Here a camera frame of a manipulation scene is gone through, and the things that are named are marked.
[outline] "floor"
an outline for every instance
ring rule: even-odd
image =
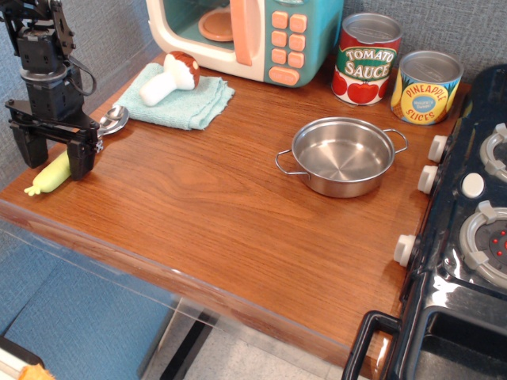
[[[167,358],[174,356],[193,325],[194,319],[186,315],[183,310],[171,321],[143,380],[160,379]],[[221,317],[185,380],[339,380],[341,374],[340,367]]]

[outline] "chair cushion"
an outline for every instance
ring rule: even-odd
[[[44,283],[59,260],[0,230],[0,335]]]
[[[173,312],[61,260],[6,338],[58,379],[138,379]]]

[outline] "toy mushroom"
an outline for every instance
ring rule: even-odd
[[[191,55],[172,51],[164,60],[164,72],[146,82],[139,95],[146,106],[153,107],[175,89],[195,89],[199,77],[199,65]]]

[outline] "stove knob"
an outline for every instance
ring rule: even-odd
[[[440,163],[442,160],[442,155],[444,154],[445,144],[447,143],[447,136],[439,136],[436,135],[433,138],[433,142],[431,143],[431,147],[429,148],[428,158],[436,162]]]
[[[438,166],[426,165],[422,170],[421,176],[419,177],[417,189],[424,192],[425,194],[429,194],[433,187],[433,183],[435,183],[437,170]]]
[[[412,249],[414,249],[414,243],[414,235],[399,235],[395,248],[395,261],[399,262],[402,267],[408,265]]]
[[[469,173],[461,184],[461,190],[471,200],[478,198],[484,191],[484,179],[482,179],[480,174]]]

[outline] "tomato sauce can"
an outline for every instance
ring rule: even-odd
[[[387,90],[402,27],[378,13],[355,13],[341,23],[333,92],[354,105],[373,105]]]
[[[453,55],[439,51],[413,51],[399,64],[391,111],[400,119],[431,125],[447,118],[463,65]]]

